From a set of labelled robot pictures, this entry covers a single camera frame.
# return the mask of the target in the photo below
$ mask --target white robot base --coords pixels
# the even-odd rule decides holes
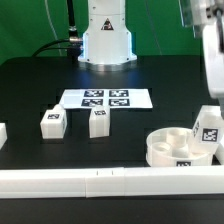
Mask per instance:
[[[125,0],[88,0],[89,27],[83,35],[80,67],[120,71],[136,65],[131,33],[125,26]]]

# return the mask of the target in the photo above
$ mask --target green backdrop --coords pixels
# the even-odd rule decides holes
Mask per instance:
[[[87,2],[74,0],[80,35],[88,26]],[[48,4],[58,38],[67,38],[66,0],[48,0]],[[155,33],[162,55],[201,53],[201,40],[194,39],[192,29],[185,29],[181,25],[178,0],[126,0],[126,9],[126,25],[133,34],[134,52],[137,55],[160,54]],[[0,64],[9,58],[30,56],[53,40],[44,0],[0,0]],[[58,51],[48,51],[42,55],[59,54]]]

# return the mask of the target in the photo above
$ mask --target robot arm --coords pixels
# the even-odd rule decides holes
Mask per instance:
[[[179,0],[182,23],[203,38],[208,88],[224,119],[224,0]]]

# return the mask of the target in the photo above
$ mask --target small white block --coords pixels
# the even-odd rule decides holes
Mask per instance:
[[[215,154],[223,136],[224,120],[219,106],[202,106],[188,139],[189,151]]]
[[[98,169],[86,176],[86,197],[124,196],[124,168]]]
[[[90,138],[109,136],[110,107],[96,106],[92,108],[89,118]]]
[[[7,140],[6,127],[4,123],[0,123],[0,150]]]
[[[58,107],[47,110],[40,126],[44,139],[63,138],[67,127],[66,111]]]

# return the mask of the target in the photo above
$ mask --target white plastic block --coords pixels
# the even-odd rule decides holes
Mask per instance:
[[[3,170],[0,198],[85,197],[91,169]]]
[[[0,150],[7,140],[6,127],[4,123],[0,123]]]
[[[86,197],[124,196],[124,168],[98,169],[86,177]]]
[[[67,127],[66,111],[60,105],[56,105],[53,110],[47,110],[40,126],[44,139],[63,138]]]
[[[224,120],[219,106],[202,106],[188,139],[192,153],[215,154],[223,137]]]
[[[89,118],[90,138],[109,136],[110,132],[110,107],[96,106],[92,108]]]
[[[125,196],[224,192],[224,166],[125,169]]]

